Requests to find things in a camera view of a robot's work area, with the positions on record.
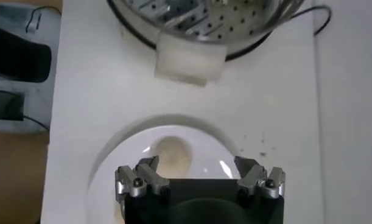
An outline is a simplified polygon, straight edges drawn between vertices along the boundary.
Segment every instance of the screw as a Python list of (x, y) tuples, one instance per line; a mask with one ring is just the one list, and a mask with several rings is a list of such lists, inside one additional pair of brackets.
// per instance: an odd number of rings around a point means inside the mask
[(141, 187), (143, 184), (144, 184), (144, 180), (142, 180), (140, 177), (137, 177), (133, 180), (134, 187)]
[(267, 180), (265, 181), (265, 186), (266, 186), (266, 187), (269, 187), (269, 188), (273, 188), (273, 187), (275, 187), (275, 183), (274, 183), (273, 180), (271, 180), (271, 179), (267, 179)]

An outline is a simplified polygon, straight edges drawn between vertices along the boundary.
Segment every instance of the stainless steel strainer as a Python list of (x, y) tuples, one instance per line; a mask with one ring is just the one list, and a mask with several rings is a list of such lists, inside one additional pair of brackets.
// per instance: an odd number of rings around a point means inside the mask
[(304, 0), (107, 0), (121, 23), (155, 48), (161, 32), (235, 54), (288, 21)]

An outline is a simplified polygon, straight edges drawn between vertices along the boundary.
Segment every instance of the white plate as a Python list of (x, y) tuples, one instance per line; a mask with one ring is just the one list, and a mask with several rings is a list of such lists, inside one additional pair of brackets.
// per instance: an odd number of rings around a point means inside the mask
[[(174, 139), (181, 139), (181, 143), (174, 142)], [(115, 201), (114, 171), (124, 165), (134, 168), (141, 158), (157, 155), (158, 152), (163, 158), (158, 172), (171, 170), (174, 174), (173, 170), (177, 170), (178, 178), (240, 177), (234, 156), (209, 134), (179, 125), (146, 129), (119, 144), (99, 166), (86, 196), (86, 222), (122, 223)], [(188, 172), (184, 172), (185, 167), (189, 167)]]

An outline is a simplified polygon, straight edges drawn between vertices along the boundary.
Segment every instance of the white table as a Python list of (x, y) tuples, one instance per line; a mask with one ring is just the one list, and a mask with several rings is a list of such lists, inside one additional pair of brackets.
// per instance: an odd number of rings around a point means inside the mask
[(323, 223), (312, 31), (311, 15), (282, 26), (199, 88), (154, 78), (154, 51), (122, 39), (105, 1), (65, 1), (41, 223), (86, 223), (96, 155), (117, 131), (159, 114), (209, 122), (238, 154), (282, 167), (285, 222)]

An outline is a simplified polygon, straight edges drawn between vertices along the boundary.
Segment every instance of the black cable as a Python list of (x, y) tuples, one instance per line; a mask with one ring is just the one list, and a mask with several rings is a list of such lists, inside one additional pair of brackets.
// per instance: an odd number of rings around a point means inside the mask
[(42, 124), (42, 123), (39, 122), (38, 120), (36, 120), (36, 119), (34, 119), (34, 118), (31, 118), (31, 117), (29, 117), (29, 116), (26, 116), (26, 115), (23, 115), (23, 117), (26, 118), (26, 119), (28, 119), (28, 120), (31, 120), (31, 121), (34, 122), (34, 123), (37, 123), (39, 126), (43, 127), (45, 130), (50, 131), (50, 129), (49, 129), (47, 126), (45, 126), (44, 124)]
[(34, 13), (36, 11), (38, 11), (38, 10), (41, 10), (41, 9), (53, 9), (53, 10), (56, 10), (58, 12), (58, 14), (61, 15), (61, 11), (58, 8), (54, 7), (54, 6), (48, 6), (48, 5), (46, 5), (46, 6), (41, 6), (41, 7), (38, 7), (38, 8), (33, 9), (32, 14), (30, 16), (30, 20), (27, 23), (26, 28), (25, 28), (26, 33), (28, 32), (27, 30), (29, 28), (30, 23), (32, 23), (32, 21), (33, 21)]
[(290, 20), (291, 19), (294, 19), (294, 18), (296, 18), (298, 16), (301, 16), (303, 14), (306, 14), (308, 12), (315, 11), (315, 10), (325, 10), (328, 13), (328, 17), (326, 18), (326, 21), (322, 24), (322, 26), (320, 28), (318, 28), (314, 32), (314, 36), (317, 36), (322, 30), (325, 29), (325, 27), (329, 24), (329, 22), (331, 22), (331, 19), (332, 19), (332, 8), (330, 8), (328, 5), (316, 5), (316, 6), (313, 6), (313, 7), (308, 8), (308, 9), (302, 10), (302, 11), (294, 14), (293, 16), (291, 16)]
[[(5, 108), (5, 113), (8, 113), (9, 109), (11, 108), (12, 104), (14, 104), (14, 101), (17, 99), (17, 98), (21, 98), (22, 96), (17, 94), (17, 93), (13, 93), (13, 92), (9, 92), (9, 91), (4, 91), (4, 90), (0, 90), (0, 93), (4, 93), (4, 94), (8, 94), (8, 95), (11, 95), (13, 96), (13, 98), (10, 100), (10, 102), (7, 104), (6, 108)], [(26, 116), (24, 114), (20, 114), (21, 117), (23, 118), (26, 118), (36, 124), (38, 124), (39, 126), (43, 127), (45, 130), (49, 131), (49, 127), (47, 127), (46, 125), (42, 124), (41, 122), (39, 122), (38, 120), (34, 119), (34, 118), (31, 118), (29, 116)]]

